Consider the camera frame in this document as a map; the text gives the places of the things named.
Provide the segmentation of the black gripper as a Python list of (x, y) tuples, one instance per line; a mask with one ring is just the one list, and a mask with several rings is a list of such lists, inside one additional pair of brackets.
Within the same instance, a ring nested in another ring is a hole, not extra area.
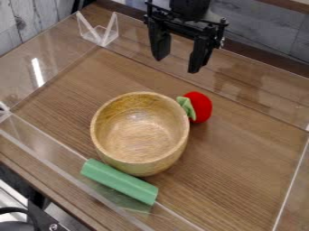
[(151, 52), (157, 60), (170, 53), (170, 32), (194, 39), (189, 72), (206, 65), (214, 48), (222, 46), (229, 21), (212, 12), (212, 0), (145, 0)]

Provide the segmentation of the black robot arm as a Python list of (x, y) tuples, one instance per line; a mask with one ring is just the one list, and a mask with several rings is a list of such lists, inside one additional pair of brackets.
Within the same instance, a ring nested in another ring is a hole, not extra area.
[(225, 42), (229, 21), (210, 10), (212, 0), (167, 0), (169, 7), (145, 0), (143, 23), (149, 29), (153, 56), (162, 60), (171, 50), (171, 34), (193, 40), (189, 72), (197, 73), (208, 64), (214, 49)]

